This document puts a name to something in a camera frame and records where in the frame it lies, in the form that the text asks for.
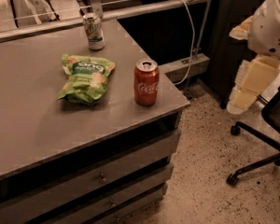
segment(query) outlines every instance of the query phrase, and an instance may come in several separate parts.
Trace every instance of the concrete floor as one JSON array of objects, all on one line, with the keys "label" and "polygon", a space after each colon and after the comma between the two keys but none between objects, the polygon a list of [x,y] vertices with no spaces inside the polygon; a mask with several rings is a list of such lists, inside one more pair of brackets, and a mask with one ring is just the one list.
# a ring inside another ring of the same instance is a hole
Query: concrete floor
[{"label": "concrete floor", "polygon": [[235,188],[227,176],[250,162],[275,153],[246,132],[232,136],[236,120],[280,141],[280,135],[263,121],[262,105],[255,103],[240,116],[219,107],[202,84],[190,87],[196,97],[184,110],[174,172],[166,195],[122,219],[120,224],[280,223],[280,167],[270,164],[245,174]]}]

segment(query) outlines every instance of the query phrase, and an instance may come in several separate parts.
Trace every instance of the chip bag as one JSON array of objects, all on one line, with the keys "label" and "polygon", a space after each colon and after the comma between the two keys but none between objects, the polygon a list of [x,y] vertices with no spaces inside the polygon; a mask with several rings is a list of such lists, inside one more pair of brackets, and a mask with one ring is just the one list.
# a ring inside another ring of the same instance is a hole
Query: chip bag
[{"label": "chip bag", "polygon": [[57,99],[94,105],[107,90],[108,77],[115,64],[105,58],[64,54],[64,72],[68,75]]}]

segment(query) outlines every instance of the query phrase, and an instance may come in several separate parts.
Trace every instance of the can top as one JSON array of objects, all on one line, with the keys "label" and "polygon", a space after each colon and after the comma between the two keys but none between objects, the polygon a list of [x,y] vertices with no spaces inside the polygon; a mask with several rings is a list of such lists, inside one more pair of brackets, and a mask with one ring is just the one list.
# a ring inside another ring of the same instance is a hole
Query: can top
[{"label": "can top", "polygon": [[144,71],[144,72],[150,72],[150,71],[154,71],[155,69],[158,68],[158,64],[150,59],[141,59],[140,61],[137,62],[136,67],[140,70],[140,71]]},{"label": "can top", "polygon": [[98,16],[94,12],[86,13],[83,16],[83,19],[85,19],[85,20],[92,20],[92,19],[96,19],[96,18],[98,18]]}]

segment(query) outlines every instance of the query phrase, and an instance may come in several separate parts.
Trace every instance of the black chair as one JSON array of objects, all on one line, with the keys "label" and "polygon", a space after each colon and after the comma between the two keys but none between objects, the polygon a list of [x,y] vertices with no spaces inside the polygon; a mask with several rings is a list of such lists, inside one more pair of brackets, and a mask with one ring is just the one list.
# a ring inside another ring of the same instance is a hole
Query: black chair
[{"label": "black chair", "polygon": [[[277,94],[270,100],[262,109],[261,115],[263,119],[271,125],[275,130],[280,133],[280,87],[278,89]],[[231,186],[235,186],[238,182],[238,175],[242,175],[244,173],[250,172],[257,168],[260,168],[264,165],[274,162],[275,165],[280,166],[280,143],[276,142],[269,136],[260,133],[259,131],[253,129],[252,127],[242,123],[236,122],[234,126],[231,126],[231,134],[238,135],[241,129],[246,130],[249,133],[252,133],[257,138],[268,144],[269,146],[278,150],[277,154],[274,154],[266,159],[261,161],[254,162],[246,167],[238,169],[235,173],[230,174],[227,178],[227,183]]]}]

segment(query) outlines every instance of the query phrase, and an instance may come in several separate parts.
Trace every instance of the chair leg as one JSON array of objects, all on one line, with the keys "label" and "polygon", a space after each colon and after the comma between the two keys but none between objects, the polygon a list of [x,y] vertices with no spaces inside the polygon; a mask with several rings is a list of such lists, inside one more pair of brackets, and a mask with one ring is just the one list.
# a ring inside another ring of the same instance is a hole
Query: chair leg
[{"label": "chair leg", "polygon": [[231,186],[235,186],[239,180],[238,175],[242,175],[244,173],[250,172],[269,163],[279,162],[279,161],[280,161],[280,153],[274,154],[261,161],[256,161],[252,164],[247,165],[246,167],[238,169],[234,174],[230,174],[226,182]]},{"label": "chair leg", "polygon": [[262,140],[263,142],[267,143],[269,146],[275,148],[276,150],[278,150],[280,152],[280,144],[277,141],[273,140],[272,138],[268,137],[267,135],[255,130],[255,129],[253,129],[252,127],[250,127],[242,122],[239,122],[239,121],[236,122],[235,125],[232,127],[234,127],[234,128],[240,127],[242,129],[248,131],[249,133],[252,133],[258,139]]}]

